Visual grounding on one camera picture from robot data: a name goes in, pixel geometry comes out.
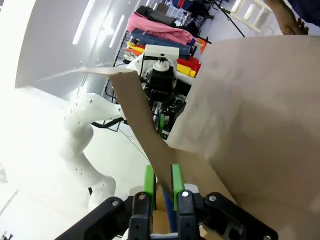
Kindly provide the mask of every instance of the bolt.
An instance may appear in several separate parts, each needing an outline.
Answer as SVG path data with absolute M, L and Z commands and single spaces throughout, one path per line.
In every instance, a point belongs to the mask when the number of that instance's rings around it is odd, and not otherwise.
M 217 198 L 216 198 L 215 196 L 210 196 L 210 197 L 209 197 L 209 200 L 210 200 L 211 202 L 214 202 L 215 200 L 217 200 Z
M 187 192 L 187 191 L 184 191 L 183 193 L 182 193 L 182 197 L 188 197 L 189 196 L 189 193 Z
M 119 201 L 118 200 L 115 200 L 112 202 L 112 206 L 117 206 L 119 204 Z

